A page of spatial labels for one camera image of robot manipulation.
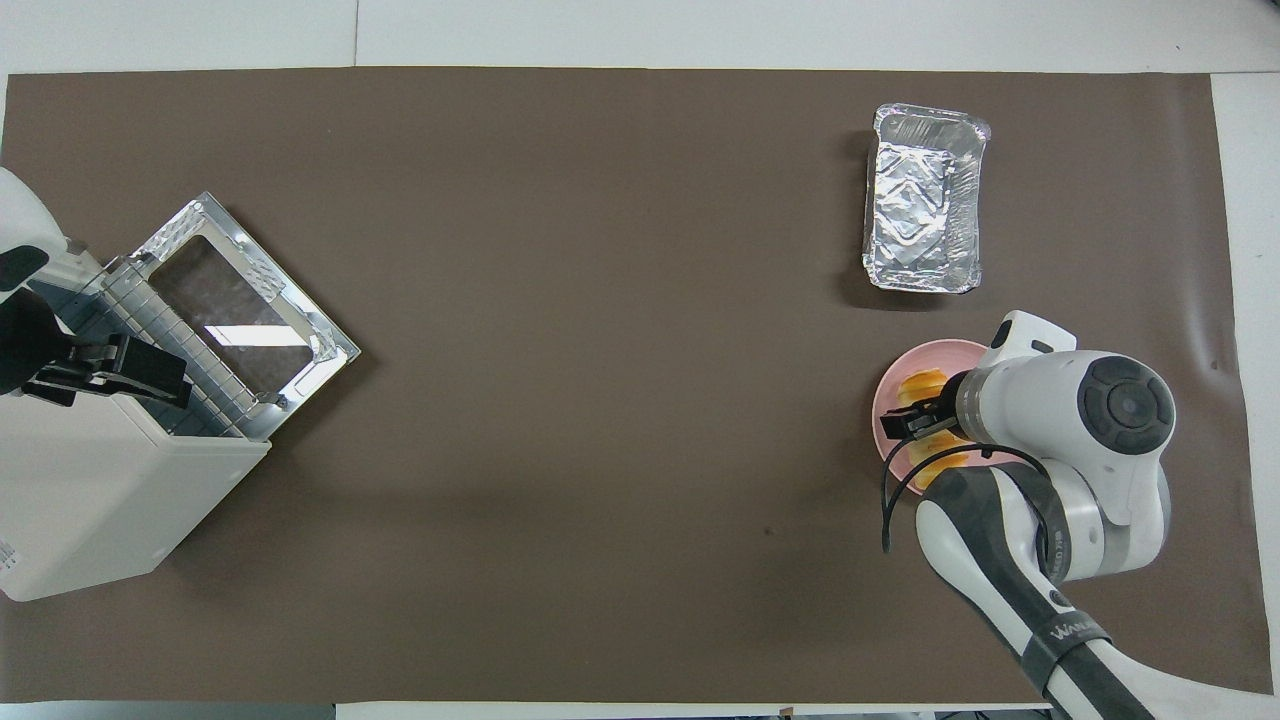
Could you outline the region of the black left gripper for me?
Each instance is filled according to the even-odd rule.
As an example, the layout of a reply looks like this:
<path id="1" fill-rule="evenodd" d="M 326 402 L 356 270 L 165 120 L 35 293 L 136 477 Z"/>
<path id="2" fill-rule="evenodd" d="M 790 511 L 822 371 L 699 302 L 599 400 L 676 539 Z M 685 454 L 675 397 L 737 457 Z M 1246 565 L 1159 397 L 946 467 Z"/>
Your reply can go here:
<path id="1" fill-rule="evenodd" d="M 17 290 L 1 307 L 1 391 L 22 392 L 59 407 L 73 407 L 78 393 L 109 396 L 123 384 L 137 397 L 188 407 L 192 383 L 187 361 L 131 334 L 110 336 L 110 380 L 96 382 L 95 361 L 81 356 L 97 345 L 64 332 L 49 304 L 31 290 Z"/>

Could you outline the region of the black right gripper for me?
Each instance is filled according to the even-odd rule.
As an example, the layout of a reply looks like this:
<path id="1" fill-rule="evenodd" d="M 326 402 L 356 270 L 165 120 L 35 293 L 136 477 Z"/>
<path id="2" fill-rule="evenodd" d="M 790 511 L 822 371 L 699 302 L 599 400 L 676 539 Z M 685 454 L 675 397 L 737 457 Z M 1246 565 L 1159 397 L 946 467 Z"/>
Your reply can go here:
<path id="1" fill-rule="evenodd" d="M 890 441 L 915 441 L 938 434 L 951 434 L 960 441 L 970 441 L 961 420 L 963 384 L 972 370 L 951 375 L 942 388 L 924 401 L 905 407 L 895 407 L 879 416 L 879 428 Z"/>

